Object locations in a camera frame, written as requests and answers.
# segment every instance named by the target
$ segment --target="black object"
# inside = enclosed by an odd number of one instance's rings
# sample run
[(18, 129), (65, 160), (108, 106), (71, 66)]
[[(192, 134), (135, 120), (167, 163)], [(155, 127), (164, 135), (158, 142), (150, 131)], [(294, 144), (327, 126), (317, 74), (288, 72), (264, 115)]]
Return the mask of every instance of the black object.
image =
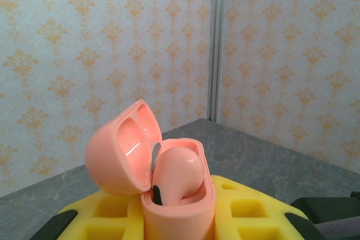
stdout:
[(301, 210), (313, 224), (360, 216), (360, 192), (352, 197), (300, 198), (291, 205)]
[(293, 213), (286, 213), (285, 216), (305, 240), (327, 240), (308, 219)]
[(76, 210), (67, 210), (53, 216), (30, 240), (56, 240), (77, 214)]
[(152, 188), (152, 200), (157, 205), (163, 205), (163, 202), (161, 201), (160, 188), (156, 185)]

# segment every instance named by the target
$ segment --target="open case lid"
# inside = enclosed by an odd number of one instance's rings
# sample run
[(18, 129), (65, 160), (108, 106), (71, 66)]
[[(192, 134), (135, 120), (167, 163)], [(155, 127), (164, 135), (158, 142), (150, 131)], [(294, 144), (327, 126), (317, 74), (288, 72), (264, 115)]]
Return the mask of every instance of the open case lid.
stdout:
[(161, 141), (154, 114), (139, 100), (96, 131), (85, 151), (85, 166), (106, 193), (139, 194), (151, 188), (152, 150)]

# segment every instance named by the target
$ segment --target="pink earbud case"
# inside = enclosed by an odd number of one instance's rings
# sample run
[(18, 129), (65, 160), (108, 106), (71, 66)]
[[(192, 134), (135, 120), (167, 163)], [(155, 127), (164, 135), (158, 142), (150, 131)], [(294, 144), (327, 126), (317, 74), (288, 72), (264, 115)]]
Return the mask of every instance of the pink earbud case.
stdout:
[[(161, 206), (152, 201), (151, 156), (157, 143), (161, 144), (158, 156), (173, 147), (186, 147), (198, 155), (204, 166), (201, 187), (182, 198), (179, 205)], [(163, 141), (154, 114), (143, 100), (95, 133), (85, 152), (85, 165), (96, 185), (106, 193), (141, 194), (145, 239), (213, 239), (215, 188), (203, 145), (187, 138)]]

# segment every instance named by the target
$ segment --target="gray countertop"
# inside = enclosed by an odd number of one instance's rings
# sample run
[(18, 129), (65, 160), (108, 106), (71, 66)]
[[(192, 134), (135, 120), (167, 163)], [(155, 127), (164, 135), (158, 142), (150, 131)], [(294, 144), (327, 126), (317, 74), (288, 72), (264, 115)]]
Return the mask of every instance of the gray countertop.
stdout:
[[(349, 197), (360, 175), (234, 129), (199, 119), (164, 139), (201, 141), (210, 173), (291, 203), (300, 197)], [(0, 239), (28, 240), (63, 207), (98, 191), (84, 166), (0, 198)]]

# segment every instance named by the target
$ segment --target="earbud tip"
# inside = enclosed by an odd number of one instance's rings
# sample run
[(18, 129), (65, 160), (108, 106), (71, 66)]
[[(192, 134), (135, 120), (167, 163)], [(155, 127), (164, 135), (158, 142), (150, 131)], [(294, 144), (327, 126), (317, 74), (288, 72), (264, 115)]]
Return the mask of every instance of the earbud tip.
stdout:
[(160, 188), (156, 185), (152, 188), (152, 200), (157, 205), (163, 205), (161, 201)]

